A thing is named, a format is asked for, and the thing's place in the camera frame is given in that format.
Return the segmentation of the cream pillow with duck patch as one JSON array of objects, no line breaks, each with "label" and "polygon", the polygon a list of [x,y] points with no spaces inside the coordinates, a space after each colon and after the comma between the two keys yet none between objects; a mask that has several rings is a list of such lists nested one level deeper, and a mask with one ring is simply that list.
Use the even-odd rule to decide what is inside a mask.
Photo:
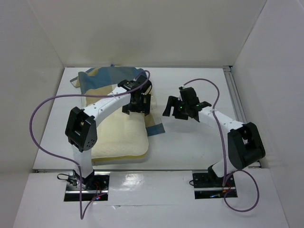
[{"label": "cream pillow with duck patch", "polygon": [[92,148],[94,166],[127,160],[133,162],[148,154],[150,136],[165,132],[157,104],[151,97],[150,113],[125,114],[119,108],[97,128],[97,142]]}]

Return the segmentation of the blue beige plaid pillowcase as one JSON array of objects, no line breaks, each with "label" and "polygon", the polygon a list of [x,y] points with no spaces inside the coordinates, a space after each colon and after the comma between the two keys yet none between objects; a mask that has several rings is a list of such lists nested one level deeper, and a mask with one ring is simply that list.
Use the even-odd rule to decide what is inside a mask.
[{"label": "blue beige plaid pillowcase", "polygon": [[[82,94],[107,95],[118,83],[123,80],[133,80],[142,72],[142,68],[107,66],[90,68],[85,72],[78,72],[70,83],[75,88],[80,88]],[[150,102],[150,114],[144,117],[148,136],[165,133],[160,114],[157,112],[157,103],[153,95]]]}]

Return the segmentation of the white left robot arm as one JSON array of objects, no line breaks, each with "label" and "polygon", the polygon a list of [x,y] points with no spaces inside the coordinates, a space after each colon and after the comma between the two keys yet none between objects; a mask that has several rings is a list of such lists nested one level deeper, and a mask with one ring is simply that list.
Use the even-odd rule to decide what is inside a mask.
[{"label": "white left robot arm", "polygon": [[124,114],[131,112],[150,113],[152,87],[143,76],[131,81],[123,80],[99,101],[80,109],[74,107],[69,114],[65,135],[73,150],[76,161],[73,175],[78,186],[87,190],[93,186],[95,171],[92,165],[92,148],[97,143],[97,127],[119,108]]}]

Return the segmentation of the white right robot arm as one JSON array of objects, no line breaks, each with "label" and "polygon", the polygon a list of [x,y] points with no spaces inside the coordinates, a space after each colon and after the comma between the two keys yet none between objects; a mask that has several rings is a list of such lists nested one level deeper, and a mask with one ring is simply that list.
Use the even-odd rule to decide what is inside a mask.
[{"label": "white right robot arm", "polygon": [[221,113],[214,104],[201,102],[192,87],[180,87],[178,97],[169,96],[163,116],[176,119],[192,118],[199,123],[218,129],[223,158],[208,167],[207,180],[212,186],[224,182],[228,174],[242,170],[264,158],[264,149],[257,126],[243,123]]}]

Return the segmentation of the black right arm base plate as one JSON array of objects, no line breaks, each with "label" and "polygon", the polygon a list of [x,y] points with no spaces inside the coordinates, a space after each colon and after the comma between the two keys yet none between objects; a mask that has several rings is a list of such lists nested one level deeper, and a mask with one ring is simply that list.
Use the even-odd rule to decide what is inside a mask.
[{"label": "black right arm base plate", "polygon": [[194,196],[199,199],[220,199],[224,198],[227,193],[227,198],[237,198],[237,190],[234,181],[234,176],[228,178],[225,186],[222,186],[222,179],[212,180],[206,172],[193,172],[192,180],[189,185],[194,188]]}]

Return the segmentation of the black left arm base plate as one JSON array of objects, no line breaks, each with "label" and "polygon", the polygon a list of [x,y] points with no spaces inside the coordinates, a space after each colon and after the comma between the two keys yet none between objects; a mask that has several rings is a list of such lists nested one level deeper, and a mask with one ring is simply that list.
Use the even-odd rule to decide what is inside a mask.
[{"label": "black left arm base plate", "polygon": [[[64,202],[79,202],[80,183],[72,173],[60,173],[57,179],[66,182]],[[97,172],[95,176],[82,185],[82,201],[108,201],[110,173]]]}]

